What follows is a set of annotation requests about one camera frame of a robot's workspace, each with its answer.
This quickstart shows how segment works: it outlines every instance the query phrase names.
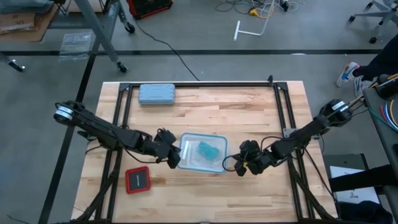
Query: concrete floor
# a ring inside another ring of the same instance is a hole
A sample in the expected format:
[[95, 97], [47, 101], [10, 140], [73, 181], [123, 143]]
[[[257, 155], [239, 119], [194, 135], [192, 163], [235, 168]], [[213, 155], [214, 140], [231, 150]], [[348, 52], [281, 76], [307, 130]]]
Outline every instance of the concrete floor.
[[[276, 10], [262, 37], [240, 35], [233, 42], [237, 20], [247, 30], [258, 30], [260, 20], [234, 11], [217, 12], [221, 0], [175, 1], [169, 11], [140, 21], [141, 26], [175, 49], [381, 49], [396, 34], [389, 24], [381, 40], [368, 43], [376, 19], [357, 18], [347, 27], [350, 14], [361, 11], [367, 1], [305, 0], [291, 13]], [[49, 30], [41, 44], [0, 44], [2, 50], [58, 50], [64, 33]], [[168, 50], [137, 30], [127, 34], [117, 23], [113, 44], [118, 50]], [[343, 65], [355, 61], [366, 65], [374, 55], [184, 55], [200, 80], [303, 80], [310, 107], [317, 114], [334, 98], [354, 98], [353, 84], [342, 88], [335, 80]], [[52, 115], [54, 103], [76, 97], [86, 61], [58, 62], [58, 57], [15, 57], [27, 67], [17, 73], [0, 64], [0, 223], [15, 223], [7, 214], [36, 223], [49, 187], [66, 127]], [[102, 82], [194, 80], [176, 56], [121, 57], [130, 71], [119, 73], [107, 57], [97, 57], [84, 103], [95, 110]], [[387, 163], [369, 114], [364, 113], [343, 128], [325, 135], [325, 154], [365, 153], [370, 167]], [[84, 160], [86, 142], [75, 136], [50, 223], [70, 218]]]

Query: wooden tabletop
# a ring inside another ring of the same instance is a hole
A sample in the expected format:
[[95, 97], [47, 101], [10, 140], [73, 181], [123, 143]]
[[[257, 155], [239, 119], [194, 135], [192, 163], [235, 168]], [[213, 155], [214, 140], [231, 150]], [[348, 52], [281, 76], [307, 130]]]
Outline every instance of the wooden tabletop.
[[[288, 82], [295, 120], [298, 127], [312, 120], [302, 82]], [[112, 122], [119, 83], [103, 83], [96, 115]], [[128, 125], [155, 135], [166, 128], [177, 137], [183, 133], [217, 134], [228, 140], [228, 154], [239, 152], [247, 140], [261, 141], [270, 135], [281, 136], [275, 94], [268, 87], [196, 87], [177, 88], [176, 100], [170, 106], [141, 106], [138, 89], [132, 97]], [[312, 140], [307, 147], [327, 180], [320, 146]], [[87, 154], [73, 209], [72, 218], [81, 214], [99, 191], [106, 151], [96, 149]], [[145, 161], [151, 156], [137, 155]], [[309, 161], [304, 156], [310, 189], [333, 216], [332, 197]], [[297, 220], [287, 164], [269, 167], [263, 174], [244, 177], [235, 172], [212, 174], [183, 169], [169, 169], [166, 163], [148, 164], [152, 187], [147, 192], [126, 193], [125, 170], [141, 167], [124, 152], [114, 209], [114, 222], [294, 222]], [[304, 215], [307, 216], [302, 193]], [[109, 191], [104, 204], [108, 204]]]

